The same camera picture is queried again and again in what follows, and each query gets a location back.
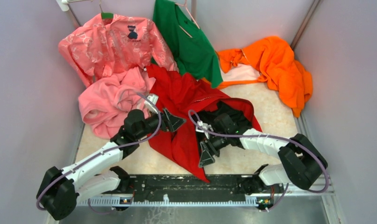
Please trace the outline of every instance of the marble table surface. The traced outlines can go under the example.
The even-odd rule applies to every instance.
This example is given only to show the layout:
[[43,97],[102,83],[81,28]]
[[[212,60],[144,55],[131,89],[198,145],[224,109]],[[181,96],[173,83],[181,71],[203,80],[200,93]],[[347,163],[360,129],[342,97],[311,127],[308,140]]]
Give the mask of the marble table surface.
[[[234,98],[249,100],[263,132],[292,137],[297,133],[295,119],[290,108],[278,97],[278,92],[269,90],[265,83],[230,86],[222,90]],[[89,126],[85,126],[76,161],[79,161],[101,148],[108,140],[96,137]],[[216,163],[206,166],[206,174],[252,174],[261,165],[278,164],[274,157],[254,150],[243,150],[228,146],[221,150]],[[130,156],[114,164],[129,174],[189,174],[185,169],[173,163],[153,150],[148,143],[143,143]]]

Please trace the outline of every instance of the green shirt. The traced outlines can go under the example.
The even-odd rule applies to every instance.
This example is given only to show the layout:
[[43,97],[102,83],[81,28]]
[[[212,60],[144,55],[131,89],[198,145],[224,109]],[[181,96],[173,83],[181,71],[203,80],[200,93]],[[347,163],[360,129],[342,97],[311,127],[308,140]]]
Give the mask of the green shirt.
[[212,83],[212,88],[223,81],[212,45],[202,30],[181,11],[180,6],[169,0],[156,0],[153,21],[171,49],[180,74],[189,72],[196,79],[204,77]]

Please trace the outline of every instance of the red cloth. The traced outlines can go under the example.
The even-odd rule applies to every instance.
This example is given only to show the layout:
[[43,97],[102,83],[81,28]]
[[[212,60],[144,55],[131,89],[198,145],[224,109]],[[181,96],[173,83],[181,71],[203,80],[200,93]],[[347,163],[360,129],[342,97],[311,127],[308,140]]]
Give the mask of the red cloth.
[[261,131],[254,116],[253,105],[239,98],[230,98],[218,89],[212,89],[202,80],[196,81],[191,74],[181,76],[176,71],[167,71],[157,65],[147,66],[149,77],[156,82],[150,93],[159,96],[156,106],[159,110],[167,108],[175,116],[187,121],[176,132],[162,132],[149,140],[150,146],[173,162],[185,168],[199,179],[209,182],[205,172],[198,167],[199,150],[195,136],[195,126],[188,118],[190,109],[196,112],[217,110],[219,100],[230,107],[243,111],[245,117],[252,122],[253,127]]

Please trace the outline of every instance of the pink jacket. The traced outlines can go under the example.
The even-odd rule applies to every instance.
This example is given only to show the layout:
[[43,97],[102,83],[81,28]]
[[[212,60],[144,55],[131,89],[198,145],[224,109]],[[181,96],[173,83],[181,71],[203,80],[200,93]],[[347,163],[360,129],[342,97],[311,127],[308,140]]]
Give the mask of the pink jacket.
[[58,48],[86,87],[94,79],[144,68],[151,57],[167,70],[178,70],[164,38],[147,18],[114,14],[113,19],[103,20],[99,14],[64,38]]
[[149,78],[139,67],[102,78],[78,98],[83,122],[91,126],[96,136],[112,138],[124,124],[129,111],[141,109],[148,117],[144,100],[136,92],[147,94],[154,82],[155,79]]

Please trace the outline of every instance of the pink hanger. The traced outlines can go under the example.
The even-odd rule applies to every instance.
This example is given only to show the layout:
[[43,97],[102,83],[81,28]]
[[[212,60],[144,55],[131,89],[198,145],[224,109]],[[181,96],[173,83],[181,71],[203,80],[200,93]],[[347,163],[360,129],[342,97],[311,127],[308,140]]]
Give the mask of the pink hanger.
[[[187,8],[187,0],[184,1],[184,5],[182,5],[182,4],[178,4],[178,3],[175,3],[175,4],[178,5],[178,6],[183,6],[183,7],[187,10],[187,12],[188,12],[188,14],[190,15],[192,21],[195,23],[195,25],[197,25],[198,29],[200,29],[198,23],[195,21],[194,17],[191,15],[190,11],[189,11],[188,8]],[[185,29],[183,29],[181,26],[180,26],[180,28],[181,28],[181,29],[182,29],[182,30],[183,30],[183,31],[184,31],[189,37],[192,38],[192,36],[191,36],[191,35],[190,35]]]

